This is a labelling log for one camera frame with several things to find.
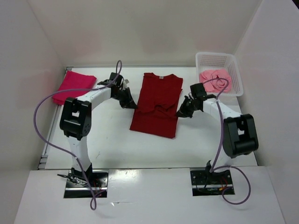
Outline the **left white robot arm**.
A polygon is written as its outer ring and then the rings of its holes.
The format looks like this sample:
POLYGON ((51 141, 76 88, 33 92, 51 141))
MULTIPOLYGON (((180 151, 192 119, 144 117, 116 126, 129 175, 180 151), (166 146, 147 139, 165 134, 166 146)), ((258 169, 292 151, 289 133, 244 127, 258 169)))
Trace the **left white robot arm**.
POLYGON ((118 100, 121 108, 137 109, 130 88, 120 72, 112 72, 109 79, 96 85, 95 91, 65 100, 59 126, 67 137, 73 156, 71 173, 66 176, 73 183, 78 182, 86 187, 93 182, 93 168, 87 147, 92 110, 111 98, 118 100))

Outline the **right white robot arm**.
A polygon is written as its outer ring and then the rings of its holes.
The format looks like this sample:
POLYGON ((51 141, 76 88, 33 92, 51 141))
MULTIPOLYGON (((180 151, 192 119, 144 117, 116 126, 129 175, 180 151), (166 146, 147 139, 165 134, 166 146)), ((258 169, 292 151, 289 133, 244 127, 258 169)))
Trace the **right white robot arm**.
POLYGON ((176 116, 192 118, 195 111, 201 111, 220 122, 220 143, 216 156, 207 162, 205 168, 206 183, 216 183, 234 165, 237 157, 258 149, 255 121, 252 115, 241 114, 223 104, 219 96, 207 94, 203 84, 194 84, 190 88, 191 96, 185 96, 176 116))

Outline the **light pink t shirt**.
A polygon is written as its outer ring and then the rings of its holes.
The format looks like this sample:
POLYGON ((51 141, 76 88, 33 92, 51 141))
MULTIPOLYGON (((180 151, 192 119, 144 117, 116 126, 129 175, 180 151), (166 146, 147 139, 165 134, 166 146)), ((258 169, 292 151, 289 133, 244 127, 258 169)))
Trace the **light pink t shirt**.
POLYGON ((204 84, 206 92, 220 92, 226 85, 225 93, 232 89, 232 78, 226 69, 205 70, 199 74, 199 81, 204 84))

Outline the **magenta t shirt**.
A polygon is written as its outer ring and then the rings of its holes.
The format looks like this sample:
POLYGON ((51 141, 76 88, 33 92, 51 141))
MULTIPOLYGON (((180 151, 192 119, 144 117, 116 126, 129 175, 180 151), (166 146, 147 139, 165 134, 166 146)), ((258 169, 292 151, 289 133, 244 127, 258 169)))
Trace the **magenta t shirt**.
MULTIPOLYGON (((67 71, 58 91, 69 89, 92 89, 97 81, 95 76, 83 75, 73 71, 67 71)), ((55 94, 52 100, 57 105, 64 105, 67 98, 76 98, 88 93, 88 91, 67 91, 55 94)))

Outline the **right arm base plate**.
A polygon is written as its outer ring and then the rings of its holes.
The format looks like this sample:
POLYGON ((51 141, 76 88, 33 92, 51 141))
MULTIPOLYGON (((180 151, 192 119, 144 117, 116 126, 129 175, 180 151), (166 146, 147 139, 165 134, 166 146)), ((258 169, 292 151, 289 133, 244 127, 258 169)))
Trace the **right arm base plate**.
POLYGON ((211 175, 204 168, 190 169, 193 196, 234 195, 234 186, 229 170, 211 175))

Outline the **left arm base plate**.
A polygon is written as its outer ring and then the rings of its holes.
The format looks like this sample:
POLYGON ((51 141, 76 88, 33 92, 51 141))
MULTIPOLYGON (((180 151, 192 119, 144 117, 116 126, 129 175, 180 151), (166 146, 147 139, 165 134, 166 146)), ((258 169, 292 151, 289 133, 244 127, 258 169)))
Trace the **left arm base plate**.
MULTIPOLYGON (((58 176, 66 178, 64 198, 92 198, 91 191, 84 178, 76 177, 71 173, 71 171, 69 171, 68 175, 59 174, 58 176)), ((94 169, 89 183, 97 198, 106 198, 108 187, 108 170, 94 169)))

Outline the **dark red t shirt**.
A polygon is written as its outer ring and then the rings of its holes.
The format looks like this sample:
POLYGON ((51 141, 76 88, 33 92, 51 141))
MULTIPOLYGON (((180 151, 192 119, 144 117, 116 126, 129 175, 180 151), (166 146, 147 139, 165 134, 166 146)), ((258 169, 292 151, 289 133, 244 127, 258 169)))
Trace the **dark red t shirt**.
POLYGON ((183 79, 174 74, 158 76, 144 73, 130 125, 131 131, 173 139, 176 136, 176 116, 183 79))

